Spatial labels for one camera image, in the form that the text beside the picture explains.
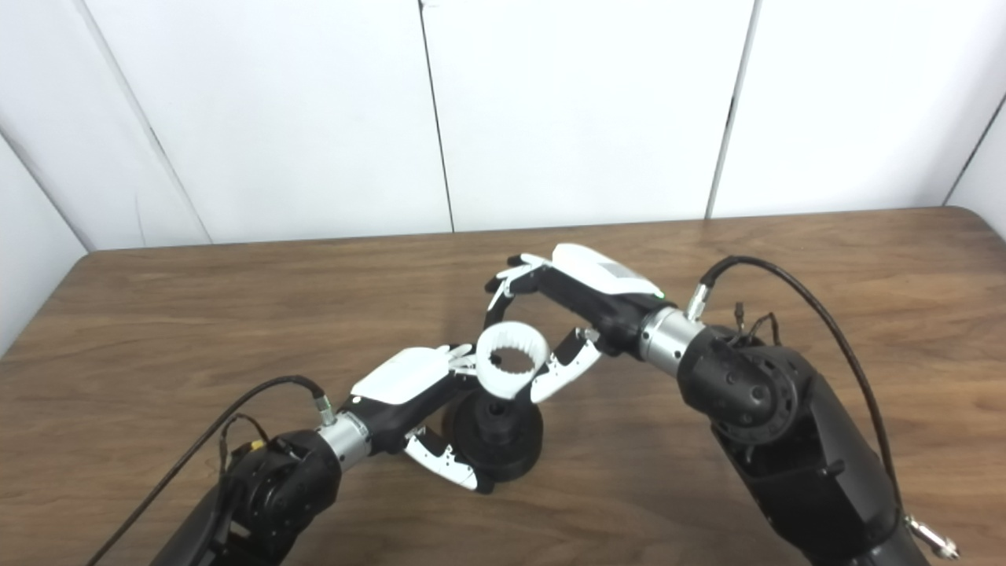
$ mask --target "cable connector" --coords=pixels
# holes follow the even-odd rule
[[[335,413],[332,412],[332,404],[328,401],[327,395],[322,395],[315,399],[315,407],[321,415],[321,426],[332,426],[335,424]]]
[[[709,301],[709,294],[711,290],[709,287],[704,285],[704,282],[699,282],[698,288],[695,288],[695,295],[692,296],[690,302],[688,302],[688,309],[685,311],[685,319],[695,323],[698,321],[699,317],[702,317],[702,312],[705,311],[705,302]]]
[[[904,524],[916,539],[930,547],[933,554],[944,560],[957,560],[961,558],[961,553],[958,552],[954,541],[937,533],[929,525],[915,521],[915,518],[910,515],[904,516]]]

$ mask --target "robotic hand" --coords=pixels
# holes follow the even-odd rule
[[[461,486],[491,491],[488,479],[438,449],[443,441],[421,426],[475,386],[474,363],[471,345],[409,348],[357,382],[334,414],[327,398],[316,397],[322,425],[232,452],[219,484],[152,564],[279,564],[314,517],[335,503],[342,476],[382,452],[404,450],[428,468],[450,470],[442,476]]]
[[[486,328],[502,321],[516,296],[541,293],[596,330],[593,335],[576,330],[567,343],[590,345],[609,356],[627,354],[676,378],[684,402],[709,417],[713,436],[770,525],[815,566],[927,565],[909,534],[941,558],[956,559],[952,541],[904,515],[892,468],[888,465],[885,474],[810,363],[778,340],[768,346],[744,334],[739,305],[737,330],[699,321],[715,276],[736,262],[771,267],[789,277],[812,307],[820,306],[776,265],[727,257],[703,277],[682,311],[622,263],[581,245],[560,243],[550,260],[515,255],[508,259],[510,268],[490,279]],[[823,308],[819,314],[854,363],[830,316]],[[859,377],[858,363],[853,369]],[[497,403],[510,399],[510,392],[487,389],[500,398]],[[864,393],[872,411],[868,385]],[[886,439],[880,436],[886,456]]]

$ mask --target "white wall panel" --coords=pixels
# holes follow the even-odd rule
[[[0,356],[83,253],[83,245],[0,140]]]
[[[750,2],[429,2],[458,229],[701,217]]]
[[[1006,237],[1006,112],[999,111],[949,204],[974,210]]]
[[[714,215],[939,204],[1004,52],[1000,0],[765,2]]]
[[[0,128],[94,246],[208,242],[80,8],[0,0]]]
[[[414,0],[88,0],[216,241],[450,230]]]

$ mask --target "black base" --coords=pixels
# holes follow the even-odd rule
[[[484,391],[445,414],[444,433],[455,451],[494,482],[516,480],[541,455],[544,422],[530,402],[505,401]]]

